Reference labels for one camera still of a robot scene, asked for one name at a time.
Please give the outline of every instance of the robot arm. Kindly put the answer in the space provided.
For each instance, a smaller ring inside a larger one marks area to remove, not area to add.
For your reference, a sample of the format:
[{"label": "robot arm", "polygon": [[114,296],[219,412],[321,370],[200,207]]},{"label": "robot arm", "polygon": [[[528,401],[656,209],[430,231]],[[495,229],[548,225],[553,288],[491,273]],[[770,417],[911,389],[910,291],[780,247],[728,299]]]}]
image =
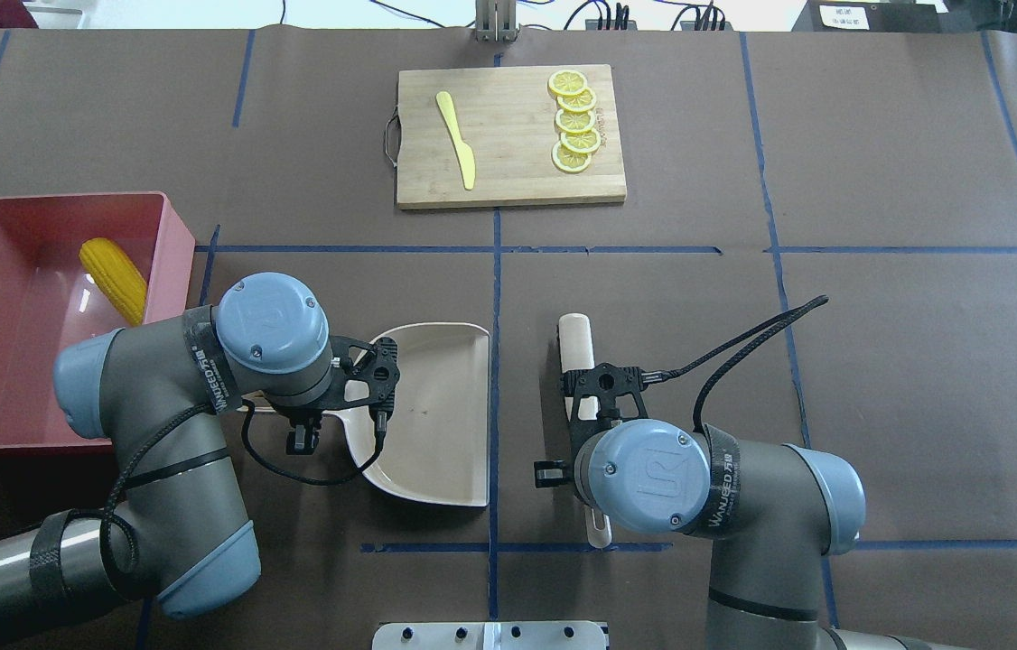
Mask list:
[{"label": "robot arm", "polygon": [[517,24],[517,0],[476,0],[476,20],[472,29],[477,41],[512,43],[521,26]]},{"label": "robot arm", "polygon": [[[63,350],[55,395],[80,436],[111,438],[128,498],[113,523],[63,513],[0,541],[0,643],[141,596],[187,617],[251,588],[259,550],[217,413],[263,391],[306,437],[326,408],[359,405],[343,395],[359,365],[335,351],[347,347],[309,289],[278,273],[246,277],[215,309]],[[396,350],[385,361],[392,388]],[[382,439],[391,391],[359,402],[380,404]]]},{"label": "robot arm", "polygon": [[[562,347],[584,340],[561,330]],[[572,484],[578,498],[630,530],[714,540],[706,647],[954,650],[821,629],[822,560],[851,550],[866,518],[858,474],[833,454],[739,440],[704,423],[692,435],[651,419],[641,392],[665,374],[608,363],[565,371],[561,392],[572,399],[575,461],[535,462],[538,488]],[[621,417],[617,402],[625,397],[636,404],[636,416]],[[580,405],[591,400],[600,410],[595,420],[585,420]]]}]

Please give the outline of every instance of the velcro strap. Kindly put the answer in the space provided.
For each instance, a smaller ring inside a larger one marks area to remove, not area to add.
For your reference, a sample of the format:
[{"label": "velcro strap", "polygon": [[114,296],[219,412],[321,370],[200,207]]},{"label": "velcro strap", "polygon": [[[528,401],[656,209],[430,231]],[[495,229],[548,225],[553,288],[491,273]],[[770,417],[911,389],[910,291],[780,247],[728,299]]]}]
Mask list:
[{"label": "velcro strap", "polygon": [[931,650],[930,643],[918,641],[916,638],[894,637],[893,635],[890,635],[890,638],[895,639],[895,641],[905,646],[906,650]]},{"label": "velcro strap", "polygon": [[834,647],[837,650],[848,650],[846,647],[846,642],[842,641],[842,637],[839,637],[838,630],[832,629],[832,627],[824,627],[822,629],[826,634],[830,635],[830,641],[834,642]]},{"label": "velcro strap", "polygon": [[70,591],[63,581],[60,546],[71,513],[66,510],[44,519],[31,543],[31,595],[35,597],[39,612],[45,616],[61,617],[69,607]]}]

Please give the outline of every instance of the wooden cutting board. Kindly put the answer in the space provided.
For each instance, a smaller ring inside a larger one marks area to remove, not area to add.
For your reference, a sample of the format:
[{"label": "wooden cutting board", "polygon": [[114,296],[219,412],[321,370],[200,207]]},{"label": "wooden cutting board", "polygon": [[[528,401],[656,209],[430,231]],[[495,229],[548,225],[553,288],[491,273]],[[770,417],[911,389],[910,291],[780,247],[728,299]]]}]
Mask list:
[{"label": "wooden cutting board", "polygon": [[[598,96],[594,110],[602,144],[581,173],[563,173],[551,159],[559,131],[554,122],[557,102],[548,81],[553,71],[565,68],[582,71]],[[452,95],[460,132],[476,156],[472,189],[464,189],[460,178],[460,164],[435,103],[439,91]],[[404,70],[397,102],[401,210],[625,200],[611,66]]]}]

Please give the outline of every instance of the metal bracket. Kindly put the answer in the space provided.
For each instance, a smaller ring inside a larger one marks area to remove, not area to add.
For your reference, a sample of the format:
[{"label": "metal bracket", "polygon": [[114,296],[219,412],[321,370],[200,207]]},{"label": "metal bracket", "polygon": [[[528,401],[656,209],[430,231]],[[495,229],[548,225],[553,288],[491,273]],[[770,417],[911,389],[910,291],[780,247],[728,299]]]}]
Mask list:
[{"label": "metal bracket", "polygon": [[[332,347],[332,382],[323,395],[303,406],[282,406],[270,401],[273,408],[285,415],[293,425],[285,448],[290,456],[309,456],[319,444],[319,423],[324,411],[344,411],[347,408],[367,406],[368,415],[375,422],[377,435],[387,432],[388,419],[396,411],[397,342],[382,337],[375,344],[367,344],[348,337],[330,337]],[[364,350],[359,362],[353,363],[351,351]],[[367,385],[367,397],[348,399],[348,382]]]},{"label": "metal bracket", "polygon": [[521,34],[517,24],[517,0],[476,0],[477,41],[512,43]]},{"label": "metal bracket", "polygon": [[388,137],[392,132],[392,125],[396,123],[398,131],[400,131],[400,107],[392,109],[392,116],[388,118],[388,124],[383,125],[383,155],[388,157],[388,162],[392,164],[392,169],[397,169],[397,157],[400,156],[400,139],[397,139],[397,153],[393,154],[392,149],[388,147]]},{"label": "metal bracket", "polygon": [[600,622],[385,624],[372,637],[372,650],[410,650],[413,647],[608,650],[609,626]]},{"label": "metal bracket", "polygon": [[[619,422],[649,417],[642,402],[642,391],[649,383],[642,381],[642,369],[636,365],[616,367],[611,363],[601,363],[591,370],[569,370],[561,374],[561,395],[572,398],[570,410],[570,453],[576,460],[580,449],[596,433],[611,429]],[[623,417],[617,407],[617,398],[633,396],[637,415]],[[596,419],[583,420],[580,406],[583,400],[596,398],[600,410]],[[533,462],[533,485],[550,488],[570,484],[574,480],[574,470],[564,461]]]}]

